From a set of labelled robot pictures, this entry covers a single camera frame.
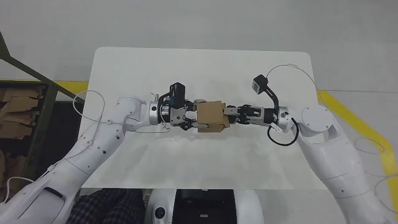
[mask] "white tabletop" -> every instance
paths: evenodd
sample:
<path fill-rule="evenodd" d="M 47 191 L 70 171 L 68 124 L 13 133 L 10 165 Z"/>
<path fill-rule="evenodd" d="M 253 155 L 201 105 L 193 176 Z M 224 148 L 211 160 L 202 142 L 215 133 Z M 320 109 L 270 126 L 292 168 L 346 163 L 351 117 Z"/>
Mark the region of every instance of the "white tabletop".
<path fill-rule="evenodd" d="M 301 52 L 102 47 L 95 53 L 88 89 L 104 96 L 105 116 L 120 96 L 149 101 L 153 99 L 150 92 L 162 95 L 175 82 L 186 86 L 185 97 L 192 101 L 201 98 L 227 105 L 272 107 L 265 93 L 256 95 L 252 90 L 252 80 L 286 63 L 312 76 L 310 57 Z M 302 109 L 318 102 L 311 81 L 293 68 L 274 70 L 269 86 L 282 106 Z M 101 107 L 98 96 L 89 94 L 84 115 L 97 118 Z M 80 132 L 90 124 L 83 118 Z M 281 142 L 293 138 L 292 134 L 272 135 Z M 211 134 L 180 128 L 166 134 L 128 133 L 83 187 L 325 189 L 297 144 L 277 146 L 268 139 L 265 127 L 240 124 Z"/>

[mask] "small cardboard box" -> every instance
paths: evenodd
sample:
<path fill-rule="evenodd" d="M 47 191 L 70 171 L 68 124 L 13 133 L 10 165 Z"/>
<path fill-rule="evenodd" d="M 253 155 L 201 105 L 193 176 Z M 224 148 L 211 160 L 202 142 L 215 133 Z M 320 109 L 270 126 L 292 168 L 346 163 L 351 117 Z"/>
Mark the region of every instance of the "small cardboard box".
<path fill-rule="evenodd" d="M 12 97 L 6 105 L 1 108 L 3 113 L 12 113 L 17 111 L 28 111 L 39 104 L 39 100 L 29 97 Z"/>
<path fill-rule="evenodd" d="M 36 115 L 39 114 L 39 111 L 21 111 L 16 113 L 6 113 L 3 117 L 4 121 L 16 122 L 26 124 L 28 126 L 34 126 Z"/>
<path fill-rule="evenodd" d="M 28 111 L 39 104 L 38 100 L 30 97 L 11 97 L 0 109 L 0 138 L 22 139 L 32 134 L 32 128 L 24 126 L 34 125 L 37 111 Z"/>
<path fill-rule="evenodd" d="M 0 92 L 0 101 L 9 101 L 13 97 L 31 97 L 31 98 L 41 98 L 44 87 L 37 86 L 33 88 L 6 88 L 3 89 L 3 97 L 1 97 Z"/>
<path fill-rule="evenodd" d="M 198 129 L 199 133 L 220 133 L 229 127 L 228 117 L 223 110 L 226 107 L 221 101 L 210 101 L 197 104 L 198 123 L 207 124 L 209 128 Z"/>
<path fill-rule="evenodd" d="M 22 139 L 31 134 L 32 128 L 16 122 L 4 121 L 0 128 L 0 138 Z"/>

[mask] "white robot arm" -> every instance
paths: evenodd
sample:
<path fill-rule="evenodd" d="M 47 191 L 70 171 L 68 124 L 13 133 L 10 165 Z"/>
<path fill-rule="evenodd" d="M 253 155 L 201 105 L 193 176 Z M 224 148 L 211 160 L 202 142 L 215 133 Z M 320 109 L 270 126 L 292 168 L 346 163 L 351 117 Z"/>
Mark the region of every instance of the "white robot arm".
<path fill-rule="evenodd" d="M 274 108 L 228 106 L 224 114 L 231 124 L 257 124 L 269 130 L 273 126 L 297 133 L 295 140 L 314 173 L 336 198 L 347 223 L 393 223 L 366 182 L 355 148 L 326 108 L 309 106 L 292 118 L 287 108 L 279 107 L 264 76 L 254 79 L 253 89 L 257 94 L 265 91 L 274 101 Z M 77 192 L 120 146 L 126 131 L 161 122 L 184 130 L 206 128 L 192 113 L 196 103 L 202 101 L 186 100 L 185 87 L 176 83 L 169 93 L 149 103 L 148 113 L 141 120 L 141 106 L 146 102 L 136 97 L 120 98 L 112 116 L 104 123 L 92 124 L 61 161 L 10 201 L 0 204 L 0 223 L 65 223 Z M 321 144 L 310 144 L 305 138 L 321 133 L 328 134 L 328 140 Z"/>

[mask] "plaid pants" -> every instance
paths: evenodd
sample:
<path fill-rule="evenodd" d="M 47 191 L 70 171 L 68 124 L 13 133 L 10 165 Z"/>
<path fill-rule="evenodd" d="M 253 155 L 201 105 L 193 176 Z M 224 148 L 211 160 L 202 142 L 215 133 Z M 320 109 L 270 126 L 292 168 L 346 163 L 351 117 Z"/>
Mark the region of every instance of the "plaid pants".
<path fill-rule="evenodd" d="M 78 199 L 67 224 L 143 224 L 144 216 L 141 189 L 101 189 Z"/>

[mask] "yellow tape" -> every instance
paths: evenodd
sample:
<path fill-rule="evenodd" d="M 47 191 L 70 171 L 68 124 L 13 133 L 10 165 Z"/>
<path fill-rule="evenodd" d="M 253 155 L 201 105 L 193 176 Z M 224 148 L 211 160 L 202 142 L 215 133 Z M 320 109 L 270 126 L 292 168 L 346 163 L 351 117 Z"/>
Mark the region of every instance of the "yellow tape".
<path fill-rule="evenodd" d="M 328 108 L 332 110 L 334 114 L 343 119 L 347 124 L 349 124 L 364 138 L 373 139 L 379 142 L 384 147 L 385 151 L 380 155 L 380 158 L 385 174 L 386 175 L 398 174 L 398 166 L 390 142 L 385 137 L 381 136 L 368 124 L 366 124 L 363 120 L 357 117 L 353 112 L 351 112 L 347 107 L 345 107 L 338 100 L 336 100 L 327 91 L 320 90 L 319 94 L 321 94 Z M 382 148 L 380 146 L 376 145 L 376 147 L 380 151 L 382 151 Z M 392 209 L 398 212 L 398 177 L 392 177 L 388 179 L 387 184 L 390 190 Z"/>
<path fill-rule="evenodd" d="M 66 80 L 56 80 L 54 82 L 60 86 L 63 86 L 74 94 L 78 94 L 81 91 L 87 90 L 88 88 L 88 82 L 71 82 Z"/>

